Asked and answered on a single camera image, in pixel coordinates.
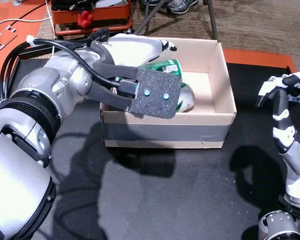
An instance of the black table surface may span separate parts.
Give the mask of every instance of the black table surface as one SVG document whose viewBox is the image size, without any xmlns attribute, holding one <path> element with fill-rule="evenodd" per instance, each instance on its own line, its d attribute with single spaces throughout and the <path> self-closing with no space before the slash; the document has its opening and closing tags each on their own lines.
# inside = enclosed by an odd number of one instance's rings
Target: black table surface
<svg viewBox="0 0 300 240">
<path fill-rule="evenodd" d="M 22 60 L 16 79 L 44 62 Z M 58 195 L 33 239 L 257 239 L 260 217 L 279 208 L 286 173 L 272 103 L 255 103 L 262 82 L 285 69 L 227 67 L 237 116 L 222 149 L 107 149 L 99 104 L 79 104 L 53 144 Z M 300 129 L 300 104 L 292 117 Z"/>
</svg>

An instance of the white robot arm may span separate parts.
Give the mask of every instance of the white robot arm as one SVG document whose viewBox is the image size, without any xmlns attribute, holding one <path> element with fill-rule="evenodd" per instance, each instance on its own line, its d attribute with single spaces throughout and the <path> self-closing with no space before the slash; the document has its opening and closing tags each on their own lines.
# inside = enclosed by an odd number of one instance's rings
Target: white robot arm
<svg viewBox="0 0 300 240">
<path fill-rule="evenodd" d="M 62 51 L 13 83 L 15 58 L 29 44 Z M 30 37 L 9 54 L 0 76 L 0 240 L 30 239 L 49 213 L 56 187 L 44 167 L 60 125 L 77 103 L 92 99 L 131 113 L 175 115 L 181 79 L 136 68 L 165 50 L 176 47 L 144 36 L 109 38 L 109 31 L 101 29 L 79 41 Z"/>
<path fill-rule="evenodd" d="M 270 77 L 259 91 L 257 105 L 274 98 L 272 135 L 286 163 L 285 194 L 281 210 L 266 214 L 259 222 L 259 240 L 300 239 L 300 133 L 291 120 L 288 101 L 300 103 L 300 72 Z"/>
</svg>

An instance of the sneaker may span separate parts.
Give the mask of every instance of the sneaker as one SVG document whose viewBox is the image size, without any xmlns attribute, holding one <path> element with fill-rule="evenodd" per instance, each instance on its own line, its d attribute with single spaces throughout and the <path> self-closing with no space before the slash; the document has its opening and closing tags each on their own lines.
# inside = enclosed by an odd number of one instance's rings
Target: sneaker
<svg viewBox="0 0 300 240">
<path fill-rule="evenodd" d="M 173 0 L 168 4 L 168 8 L 173 14 L 185 14 L 197 2 L 198 0 Z"/>
<path fill-rule="evenodd" d="M 159 2 L 160 2 L 160 0 L 149 0 L 149 6 L 150 7 L 154 7 Z M 144 5 L 146 5 L 147 4 L 147 0 L 141 0 L 141 3 L 144 4 Z"/>
</svg>

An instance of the open cardboard box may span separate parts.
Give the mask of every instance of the open cardboard box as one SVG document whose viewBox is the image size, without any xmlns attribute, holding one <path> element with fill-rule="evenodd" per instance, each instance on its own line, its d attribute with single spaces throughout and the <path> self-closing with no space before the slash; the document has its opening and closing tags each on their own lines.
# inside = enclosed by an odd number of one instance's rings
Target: open cardboard box
<svg viewBox="0 0 300 240">
<path fill-rule="evenodd" d="M 177 51 L 165 51 L 154 62 L 178 59 L 182 81 L 195 94 L 194 108 L 171 119 L 141 116 L 100 105 L 107 147 L 221 148 L 237 110 L 221 44 L 215 40 L 162 38 Z"/>
</svg>

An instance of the chair leg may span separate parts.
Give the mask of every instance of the chair leg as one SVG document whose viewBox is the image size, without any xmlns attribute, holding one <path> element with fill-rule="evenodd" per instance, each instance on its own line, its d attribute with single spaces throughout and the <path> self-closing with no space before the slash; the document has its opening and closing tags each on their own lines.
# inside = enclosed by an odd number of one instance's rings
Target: chair leg
<svg viewBox="0 0 300 240">
<path fill-rule="evenodd" d="M 215 11 L 214 11 L 214 6 L 212 3 L 212 0 L 203 0 L 203 1 L 206 1 L 207 5 L 208 5 L 213 39 L 218 40 L 216 16 L 215 16 Z"/>
<path fill-rule="evenodd" d="M 159 3 L 149 12 L 147 17 L 143 20 L 137 30 L 134 31 L 135 35 L 139 35 L 142 29 L 150 22 L 153 16 L 159 11 L 159 9 L 166 3 L 166 0 L 160 0 Z"/>
<path fill-rule="evenodd" d="M 144 12 L 144 19 L 146 19 L 148 17 L 148 14 L 149 14 L 149 5 L 150 5 L 150 1 L 146 0 L 145 12 Z"/>
</svg>

